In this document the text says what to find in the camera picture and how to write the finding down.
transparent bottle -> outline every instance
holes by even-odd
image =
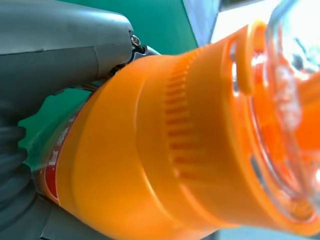
[[[267,26],[264,63],[253,62],[250,107],[264,159],[253,164],[274,204],[299,223],[314,220],[320,206],[318,6],[282,1]]]

gray plastic housing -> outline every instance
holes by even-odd
[[[103,78],[131,57],[132,31],[118,13],[55,0],[0,0],[0,101],[28,117],[52,93]]]

orange plastic bottle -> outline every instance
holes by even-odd
[[[57,128],[38,182],[117,240],[199,240],[238,225],[318,232],[318,185],[310,183],[320,172],[300,150],[320,147],[311,136],[318,74],[292,90],[276,75],[276,61],[291,68],[266,30],[257,21],[123,68]]]

red label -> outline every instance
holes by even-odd
[[[78,117],[78,115],[79,115],[81,108],[72,114],[62,129],[59,137],[50,152],[47,166],[45,169],[45,179],[48,190],[52,195],[52,197],[57,201],[59,199],[58,193],[57,191],[57,168],[58,166],[59,158],[66,137],[69,133],[75,120]]]

bottle label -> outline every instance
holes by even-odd
[[[57,171],[59,158],[61,151],[63,148],[63,145],[70,132],[70,129],[72,127],[75,119],[79,115],[82,106],[76,110],[68,121],[63,126],[63,128],[60,132],[55,143],[51,148],[51,152],[48,155],[48,162],[45,168],[45,182],[47,189],[51,194],[51,196],[59,202],[58,193],[57,189]]]

